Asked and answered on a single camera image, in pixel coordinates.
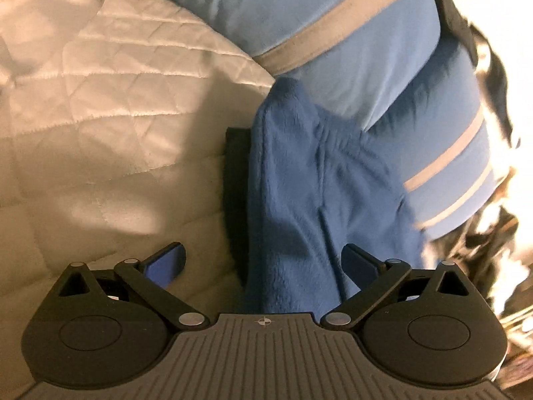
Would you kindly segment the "blue navy fleece jacket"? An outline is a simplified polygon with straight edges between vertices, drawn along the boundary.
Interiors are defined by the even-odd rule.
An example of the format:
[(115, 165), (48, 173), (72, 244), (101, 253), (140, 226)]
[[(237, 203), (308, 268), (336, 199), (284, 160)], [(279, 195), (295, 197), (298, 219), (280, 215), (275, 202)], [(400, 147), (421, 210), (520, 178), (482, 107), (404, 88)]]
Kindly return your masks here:
[(282, 78), (248, 129), (226, 132), (223, 210), (245, 313), (321, 317), (355, 293), (349, 244), (424, 264), (406, 190), (381, 143)]

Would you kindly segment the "right blue striped pillow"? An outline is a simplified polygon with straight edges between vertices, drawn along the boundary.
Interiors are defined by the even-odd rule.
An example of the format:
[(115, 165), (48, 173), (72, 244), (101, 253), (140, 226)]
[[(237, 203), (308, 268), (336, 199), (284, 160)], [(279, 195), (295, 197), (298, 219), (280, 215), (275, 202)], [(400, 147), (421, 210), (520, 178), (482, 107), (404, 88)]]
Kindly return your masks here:
[(495, 189), (481, 94), (466, 49), (444, 37), (369, 131), (404, 183), (415, 225), (437, 239), (466, 222)]

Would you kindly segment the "blue striped pillow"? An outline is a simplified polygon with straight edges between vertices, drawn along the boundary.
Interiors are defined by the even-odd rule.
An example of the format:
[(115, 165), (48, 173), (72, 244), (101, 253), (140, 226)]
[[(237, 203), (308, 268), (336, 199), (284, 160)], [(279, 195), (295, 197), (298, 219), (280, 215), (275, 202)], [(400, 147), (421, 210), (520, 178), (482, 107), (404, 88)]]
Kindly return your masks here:
[(363, 128), (385, 114), (441, 34), (434, 0), (172, 1)]
[(481, 94), (466, 49), (444, 37), (369, 131), (404, 183), (415, 225), (437, 239), (466, 222), (495, 189)]

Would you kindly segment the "grey quilted bedspread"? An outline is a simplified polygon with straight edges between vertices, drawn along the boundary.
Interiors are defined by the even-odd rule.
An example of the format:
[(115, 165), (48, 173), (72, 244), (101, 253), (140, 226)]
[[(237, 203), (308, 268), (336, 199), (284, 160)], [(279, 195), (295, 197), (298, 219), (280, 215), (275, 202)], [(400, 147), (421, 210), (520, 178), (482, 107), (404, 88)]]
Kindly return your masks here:
[(170, 291), (208, 316), (242, 289), (222, 210), (226, 130), (272, 77), (170, 0), (1, 0), (1, 396), (32, 376), (25, 326), (72, 262), (177, 241)]

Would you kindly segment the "left blue striped pillow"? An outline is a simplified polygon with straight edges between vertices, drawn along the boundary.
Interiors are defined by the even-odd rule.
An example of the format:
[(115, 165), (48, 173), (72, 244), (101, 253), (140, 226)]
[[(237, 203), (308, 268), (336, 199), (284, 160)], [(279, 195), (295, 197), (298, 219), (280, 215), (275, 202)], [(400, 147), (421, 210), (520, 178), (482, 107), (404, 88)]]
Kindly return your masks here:
[(385, 114), (441, 34), (434, 0), (172, 1), (363, 128)]

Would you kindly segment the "black garment behind pillows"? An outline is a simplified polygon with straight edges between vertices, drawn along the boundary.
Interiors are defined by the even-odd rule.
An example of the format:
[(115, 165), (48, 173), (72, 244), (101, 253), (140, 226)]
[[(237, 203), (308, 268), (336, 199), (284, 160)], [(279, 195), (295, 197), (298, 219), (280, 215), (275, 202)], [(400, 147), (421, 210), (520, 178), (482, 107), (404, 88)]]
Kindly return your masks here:
[(434, 2), (437, 7), (441, 30), (444, 34), (457, 39), (468, 52), (472, 66), (476, 67), (479, 61), (478, 53), (468, 22), (462, 17), (453, 0), (434, 0)]

